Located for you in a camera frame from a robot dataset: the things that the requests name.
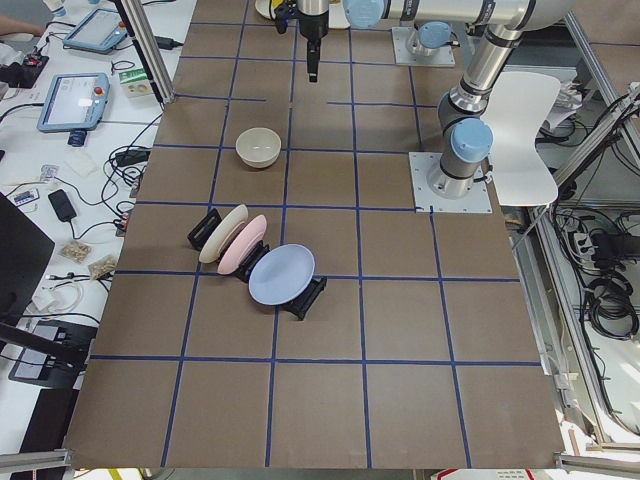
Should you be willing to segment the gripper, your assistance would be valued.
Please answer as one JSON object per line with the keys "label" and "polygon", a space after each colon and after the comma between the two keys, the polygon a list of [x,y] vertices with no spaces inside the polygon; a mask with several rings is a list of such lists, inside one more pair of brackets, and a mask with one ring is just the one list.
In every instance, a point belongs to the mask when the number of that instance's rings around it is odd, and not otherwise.
{"label": "gripper", "polygon": [[329,1],[301,0],[298,2],[300,32],[308,40],[306,50],[307,74],[311,83],[318,82],[320,40],[329,30]]}

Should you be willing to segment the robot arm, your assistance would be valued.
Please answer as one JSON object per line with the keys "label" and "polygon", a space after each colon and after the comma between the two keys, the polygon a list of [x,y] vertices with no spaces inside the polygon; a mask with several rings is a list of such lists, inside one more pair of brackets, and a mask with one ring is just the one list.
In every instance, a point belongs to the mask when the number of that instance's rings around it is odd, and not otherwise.
{"label": "robot arm", "polygon": [[451,45],[452,29],[448,23],[430,21],[415,23],[407,41],[407,50],[417,56],[431,56]]}
{"label": "robot arm", "polygon": [[[506,60],[523,33],[546,28],[565,16],[573,1],[344,1],[343,10],[353,28],[369,29],[382,19],[401,21],[455,21],[486,27],[459,84],[445,95],[442,113],[462,118],[484,113],[489,95]],[[329,31],[328,1],[284,1],[274,10],[283,34],[295,19],[307,40],[307,74],[318,81],[322,39]]]}

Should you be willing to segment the person forearm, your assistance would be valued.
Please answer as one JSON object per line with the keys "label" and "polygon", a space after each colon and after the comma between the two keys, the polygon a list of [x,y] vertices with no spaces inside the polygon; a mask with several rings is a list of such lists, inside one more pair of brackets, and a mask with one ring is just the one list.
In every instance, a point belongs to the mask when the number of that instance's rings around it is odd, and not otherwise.
{"label": "person forearm", "polygon": [[0,15],[0,35],[30,34],[34,37],[41,37],[46,28],[40,25],[23,22],[12,17]]}

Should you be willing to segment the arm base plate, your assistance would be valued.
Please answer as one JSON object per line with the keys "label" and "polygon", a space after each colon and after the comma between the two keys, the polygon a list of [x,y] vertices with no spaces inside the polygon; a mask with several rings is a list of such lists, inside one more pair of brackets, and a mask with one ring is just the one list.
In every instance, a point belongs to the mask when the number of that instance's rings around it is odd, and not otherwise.
{"label": "arm base plate", "polygon": [[491,201],[480,167],[472,177],[458,180],[441,169],[441,154],[410,152],[409,165],[414,209],[418,213],[481,214],[492,213]]}
{"label": "arm base plate", "polygon": [[393,27],[391,37],[395,63],[402,66],[422,66],[433,68],[453,68],[455,59],[451,40],[436,36],[435,46],[422,42],[421,34],[426,33],[426,25],[414,27]]}

